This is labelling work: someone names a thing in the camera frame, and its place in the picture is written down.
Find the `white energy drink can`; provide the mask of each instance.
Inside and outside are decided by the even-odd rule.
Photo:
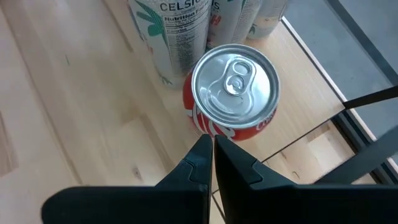
[[[167,86],[181,89],[205,53],[211,0],[129,0],[141,37]]]
[[[269,35],[284,15],[288,0],[262,0],[261,8],[250,28],[249,39],[261,39]]]
[[[262,0],[213,0],[207,48],[241,43],[256,18]]]

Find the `coca-cola can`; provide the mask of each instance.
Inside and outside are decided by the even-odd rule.
[[[202,133],[241,141],[260,133],[275,115],[279,77],[258,50],[227,44],[207,52],[183,86],[185,111]]]

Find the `gray floor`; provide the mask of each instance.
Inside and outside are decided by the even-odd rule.
[[[340,2],[398,72],[398,1]],[[392,86],[324,0],[291,0],[285,17],[347,99]],[[376,137],[398,125],[398,99],[357,111]]]

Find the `light wood tabletop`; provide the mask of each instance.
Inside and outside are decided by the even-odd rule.
[[[0,223],[40,223],[41,204],[69,186],[155,185],[198,139],[125,1],[106,2],[0,1]],[[343,105],[283,24],[246,44],[281,80],[270,125],[239,142],[264,161]]]

